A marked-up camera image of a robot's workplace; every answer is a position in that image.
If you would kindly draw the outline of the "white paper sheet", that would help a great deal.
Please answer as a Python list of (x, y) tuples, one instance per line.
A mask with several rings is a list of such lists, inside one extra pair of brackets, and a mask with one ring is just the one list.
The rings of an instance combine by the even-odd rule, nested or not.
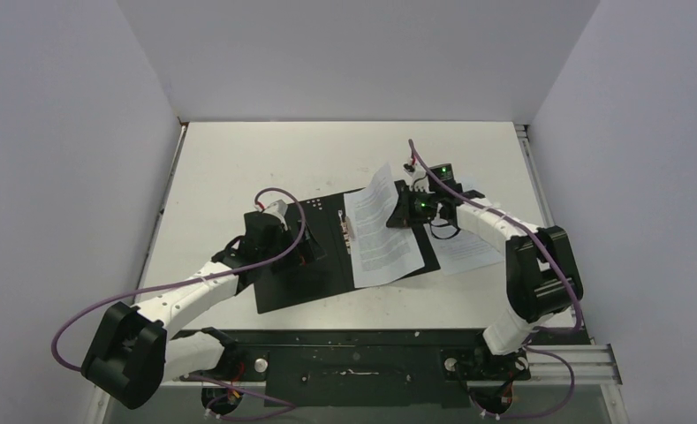
[(504, 257), (479, 236), (467, 231), (457, 232), (442, 219), (436, 219), (424, 229), (430, 238), (440, 269), (446, 276), (467, 273), (504, 261)]

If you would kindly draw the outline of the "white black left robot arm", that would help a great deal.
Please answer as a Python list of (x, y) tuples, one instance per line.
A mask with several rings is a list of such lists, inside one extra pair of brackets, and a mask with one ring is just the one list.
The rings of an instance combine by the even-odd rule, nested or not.
[(207, 327), (180, 331), (212, 306), (240, 294), (264, 276), (277, 276), (326, 254), (300, 217), (283, 212), (245, 215), (245, 232), (193, 275), (189, 285), (132, 306), (109, 307), (80, 366), (80, 373), (122, 405), (144, 405), (162, 383), (198, 371), (218, 381), (236, 371), (236, 341)]

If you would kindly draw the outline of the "printed paper sheet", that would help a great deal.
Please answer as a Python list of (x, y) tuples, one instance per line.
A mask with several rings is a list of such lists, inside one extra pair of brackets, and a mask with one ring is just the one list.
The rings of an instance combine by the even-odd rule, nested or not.
[(424, 267), (413, 231), (385, 225), (397, 201), (398, 190), (388, 163), (366, 187), (344, 195), (345, 213), (355, 236), (350, 243), (357, 289), (389, 284)]

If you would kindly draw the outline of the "white folder with black inside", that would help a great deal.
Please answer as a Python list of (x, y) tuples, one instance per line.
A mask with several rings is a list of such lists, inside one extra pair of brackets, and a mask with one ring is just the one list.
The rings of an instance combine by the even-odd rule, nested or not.
[(309, 251), (294, 266), (272, 268), (254, 284), (257, 312), (265, 314), (359, 289), (355, 285), (351, 242), (344, 230), (344, 195), (334, 193), (301, 202), (307, 218)]

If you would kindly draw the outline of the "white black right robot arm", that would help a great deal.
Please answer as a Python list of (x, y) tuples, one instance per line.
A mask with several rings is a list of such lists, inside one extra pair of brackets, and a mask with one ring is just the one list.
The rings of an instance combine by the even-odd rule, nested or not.
[(476, 190), (435, 185), (413, 190), (400, 181), (398, 200), (386, 225), (421, 227), (436, 219), (478, 236), (504, 257), (507, 304), (482, 333), (483, 348), (474, 352), (475, 372), (496, 378), (516, 352), (551, 317), (577, 309), (584, 296), (577, 263), (566, 231), (559, 226), (527, 223), (502, 210)]

